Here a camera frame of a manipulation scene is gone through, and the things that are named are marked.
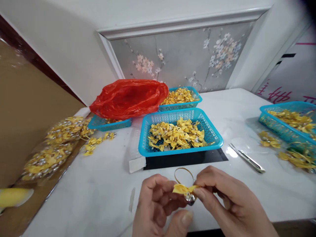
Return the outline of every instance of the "floral wall panel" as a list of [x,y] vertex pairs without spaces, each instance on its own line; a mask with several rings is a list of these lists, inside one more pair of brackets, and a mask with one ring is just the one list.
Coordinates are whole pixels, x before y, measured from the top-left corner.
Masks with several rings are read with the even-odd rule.
[[126,79],[152,79],[199,92],[225,89],[253,22],[111,40]]

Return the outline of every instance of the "fingernail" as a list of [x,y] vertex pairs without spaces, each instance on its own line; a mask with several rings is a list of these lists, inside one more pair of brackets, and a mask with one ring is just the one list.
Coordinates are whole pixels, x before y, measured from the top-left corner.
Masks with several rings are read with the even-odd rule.
[[203,192],[202,188],[197,188],[194,190],[194,193],[197,195],[197,197],[203,201],[205,198],[205,193]]
[[182,217],[181,221],[185,227],[188,227],[193,219],[193,212],[187,211],[187,213]]

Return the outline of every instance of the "hand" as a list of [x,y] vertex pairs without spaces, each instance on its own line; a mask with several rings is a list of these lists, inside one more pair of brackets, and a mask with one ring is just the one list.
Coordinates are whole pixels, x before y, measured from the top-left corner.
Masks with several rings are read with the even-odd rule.
[[187,205],[183,195],[172,193],[175,184],[175,181],[170,181],[160,174],[143,181],[133,223],[133,237],[187,235],[193,214],[186,210],[175,213],[168,230],[165,234],[163,231],[167,216],[179,207]]
[[[226,237],[277,237],[263,207],[252,191],[241,181],[208,166],[197,175],[194,193],[212,214]],[[213,193],[218,193],[224,206]]]

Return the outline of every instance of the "gold bow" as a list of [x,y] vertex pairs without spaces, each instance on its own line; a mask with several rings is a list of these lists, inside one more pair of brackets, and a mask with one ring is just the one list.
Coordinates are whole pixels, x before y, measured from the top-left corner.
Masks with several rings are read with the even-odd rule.
[[176,172],[177,170],[179,170],[179,169],[183,169],[183,170],[186,170],[187,172],[189,172],[190,175],[192,176],[192,179],[194,180],[192,173],[191,173],[188,169],[183,168],[183,167],[177,168],[177,169],[174,171],[174,178],[176,179],[176,181],[178,182],[178,184],[175,184],[175,185],[173,186],[173,187],[174,187],[174,189],[173,189],[173,191],[172,191],[173,193],[178,193],[178,194],[186,195],[187,193],[192,193],[192,192],[194,191],[194,189],[200,187],[200,186],[198,186],[198,185],[193,185],[193,186],[187,188],[186,186],[184,186],[183,184],[181,184],[181,183],[179,182],[179,180],[178,180],[178,179],[176,178],[176,176],[175,176],[175,172]]
[[182,184],[175,184],[172,192],[178,193],[178,194],[192,193],[194,191],[194,189],[199,188],[199,187],[200,186],[198,186],[198,185],[193,185],[193,186],[187,188],[186,186],[184,186]]

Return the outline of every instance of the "black mat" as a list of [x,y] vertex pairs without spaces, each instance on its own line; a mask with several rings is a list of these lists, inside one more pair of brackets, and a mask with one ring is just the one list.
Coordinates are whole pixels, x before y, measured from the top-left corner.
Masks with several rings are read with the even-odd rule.
[[146,157],[144,170],[228,161],[222,149]]

